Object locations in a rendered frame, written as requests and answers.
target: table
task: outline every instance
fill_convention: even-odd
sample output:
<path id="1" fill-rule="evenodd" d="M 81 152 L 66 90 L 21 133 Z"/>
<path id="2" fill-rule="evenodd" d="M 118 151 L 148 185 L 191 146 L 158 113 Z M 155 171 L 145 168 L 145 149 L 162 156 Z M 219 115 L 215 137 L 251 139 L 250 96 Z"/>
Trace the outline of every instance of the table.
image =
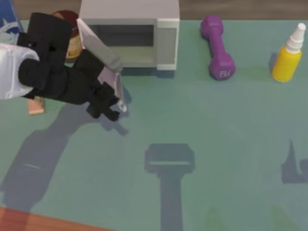
<path id="1" fill-rule="evenodd" d="M 308 46 L 291 82 L 269 72 L 297 23 L 224 22 L 237 73 L 217 82 L 200 22 L 181 22 L 174 76 L 125 70 L 115 124 L 0 102 L 1 206 L 117 231 L 305 230 Z"/>

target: glue bottle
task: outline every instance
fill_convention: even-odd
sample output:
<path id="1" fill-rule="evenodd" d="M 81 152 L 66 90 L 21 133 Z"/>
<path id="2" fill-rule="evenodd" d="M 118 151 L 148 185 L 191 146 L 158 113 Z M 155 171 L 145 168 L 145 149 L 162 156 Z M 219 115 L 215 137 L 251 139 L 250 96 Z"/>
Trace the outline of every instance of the glue bottle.
<path id="1" fill-rule="evenodd" d="M 303 47 L 305 30 L 306 25 L 299 23 L 287 44 L 281 48 L 272 70 L 272 76 L 276 81 L 285 83 L 292 79 L 302 57 L 301 48 Z"/>

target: white bottle cap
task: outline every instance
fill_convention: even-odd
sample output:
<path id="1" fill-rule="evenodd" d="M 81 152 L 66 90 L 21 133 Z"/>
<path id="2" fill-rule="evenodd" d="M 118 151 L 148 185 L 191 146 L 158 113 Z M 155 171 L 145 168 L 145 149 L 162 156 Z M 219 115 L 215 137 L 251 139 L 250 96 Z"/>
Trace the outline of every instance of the white bottle cap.
<path id="1" fill-rule="evenodd" d="M 300 49 L 303 47 L 304 43 L 304 35 L 305 35 L 306 25 L 303 23 L 299 23 L 297 28 L 290 36 L 287 44 L 286 49 L 290 53 L 299 53 Z"/>

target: wooden edge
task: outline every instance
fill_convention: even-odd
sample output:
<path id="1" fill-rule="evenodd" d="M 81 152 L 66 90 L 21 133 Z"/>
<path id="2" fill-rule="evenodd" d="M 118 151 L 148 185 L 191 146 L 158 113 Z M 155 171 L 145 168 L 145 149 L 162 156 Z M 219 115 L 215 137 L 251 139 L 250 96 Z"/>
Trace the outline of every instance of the wooden edge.
<path id="1" fill-rule="evenodd" d="M 34 100 L 28 100 L 28 113 L 29 115 L 37 115 L 45 112 L 44 99 L 35 97 Z"/>
<path id="2" fill-rule="evenodd" d="M 0 231 L 112 231 L 72 221 L 0 208 Z"/>

